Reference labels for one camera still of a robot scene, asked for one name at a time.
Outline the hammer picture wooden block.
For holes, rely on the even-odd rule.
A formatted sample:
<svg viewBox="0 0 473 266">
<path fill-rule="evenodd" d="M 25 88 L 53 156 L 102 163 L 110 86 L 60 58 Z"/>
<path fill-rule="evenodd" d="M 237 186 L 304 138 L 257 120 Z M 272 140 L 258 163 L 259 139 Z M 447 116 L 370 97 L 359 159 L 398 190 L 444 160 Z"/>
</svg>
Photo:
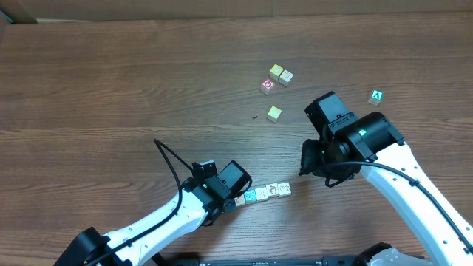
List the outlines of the hammer picture wooden block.
<svg viewBox="0 0 473 266">
<path fill-rule="evenodd" d="M 237 207 L 244 206 L 246 204 L 244 195 L 236 197 L 234 201 Z"/>
</svg>

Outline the green framed wooden block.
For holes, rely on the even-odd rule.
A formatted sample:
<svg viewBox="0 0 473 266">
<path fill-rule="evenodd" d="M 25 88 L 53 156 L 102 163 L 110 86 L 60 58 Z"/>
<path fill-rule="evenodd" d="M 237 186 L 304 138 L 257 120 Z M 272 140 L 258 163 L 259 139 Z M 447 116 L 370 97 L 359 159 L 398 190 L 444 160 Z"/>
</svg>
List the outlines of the green framed wooden block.
<svg viewBox="0 0 473 266">
<path fill-rule="evenodd" d="M 246 204 L 257 202 L 256 191 L 254 189 L 247 190 L 244 194 L 244 200 Z"/>
</svg>

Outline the number two wooden block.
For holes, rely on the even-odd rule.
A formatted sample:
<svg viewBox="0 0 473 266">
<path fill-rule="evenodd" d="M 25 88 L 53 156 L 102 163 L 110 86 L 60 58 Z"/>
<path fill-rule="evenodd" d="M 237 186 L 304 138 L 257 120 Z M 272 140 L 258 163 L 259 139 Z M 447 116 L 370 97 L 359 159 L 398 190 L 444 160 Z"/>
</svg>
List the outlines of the number two wooden block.
<svg viewBox="0 0 473 266">
<path fill-rule="evenodd" d="M 257 202 L 268 200 L 268 191 L 267 191 L 266 187 L 256 188 L 255 193 L 256 193 L 256 201 Z"/>
</svg>

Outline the animal picture wooden block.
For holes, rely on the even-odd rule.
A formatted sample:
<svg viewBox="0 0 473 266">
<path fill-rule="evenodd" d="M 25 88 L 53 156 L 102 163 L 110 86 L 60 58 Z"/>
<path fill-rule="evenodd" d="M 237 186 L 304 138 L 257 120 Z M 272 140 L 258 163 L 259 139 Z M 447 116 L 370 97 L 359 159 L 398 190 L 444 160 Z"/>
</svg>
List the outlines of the animal picture wooden block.
<svg viewBox="0 0 473 266">
<path fill-rule="evenodd" d="M 290 183 L 278 183 L 278 192 L 280 197 L 291 195 Z"/>
</svg>

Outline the acorn picture wooden block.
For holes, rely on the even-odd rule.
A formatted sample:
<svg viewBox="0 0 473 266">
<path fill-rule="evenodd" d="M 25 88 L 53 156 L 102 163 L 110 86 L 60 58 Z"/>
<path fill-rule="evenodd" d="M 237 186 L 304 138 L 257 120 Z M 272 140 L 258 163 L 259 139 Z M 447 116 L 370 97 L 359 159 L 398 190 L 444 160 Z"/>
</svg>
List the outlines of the acorn picture wooden block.
<svg viewBox="0 0 473 266">
<path fill-rule="evenodd" d="M 279 187 L 277 183 L 271 183 L 266 185 L 268 197 L 278 197 L 279 196 Z"/>
</svg>

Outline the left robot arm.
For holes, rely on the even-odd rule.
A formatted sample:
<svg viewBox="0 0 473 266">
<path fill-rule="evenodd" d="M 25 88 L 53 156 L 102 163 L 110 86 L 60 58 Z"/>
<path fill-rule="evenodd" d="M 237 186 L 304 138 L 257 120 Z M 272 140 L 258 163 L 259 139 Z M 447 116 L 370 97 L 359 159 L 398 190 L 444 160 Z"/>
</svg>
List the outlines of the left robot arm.
<svg viewBox="0 0 473 266">
<path fill-rule="evenodd" d="M 143 265 L 174 240 L 234 211 L 235 199 L 251 183 L 251 176 L 234 160 L 221 171 L 213 160 L 193 163 L 192 176 L 165 205 L 104 235 L 93 227 L 86 229 L 54 265 Z"/>
</svg>

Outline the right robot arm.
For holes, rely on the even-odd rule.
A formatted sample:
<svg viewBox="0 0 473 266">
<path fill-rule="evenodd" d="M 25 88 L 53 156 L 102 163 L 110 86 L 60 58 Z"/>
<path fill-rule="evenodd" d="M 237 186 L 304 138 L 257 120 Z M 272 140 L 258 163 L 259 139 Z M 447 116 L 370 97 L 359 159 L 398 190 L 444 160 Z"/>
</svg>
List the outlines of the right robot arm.
<svg viewBox="0 0 473 266">
<path fill-rule="evenodd" d="M 359 118 L 335 92 L 315 99 L 304 112 L 319 139 L 304 141 L 299 173 L 323 177 L 327 187 L 360 174 L 385 196 L 430 258 L 379 244 L 360 254 L 355 265 L 472 264 L 472 226 L 428 178 L 385 115 L 371 112 Z"/>
</svg>

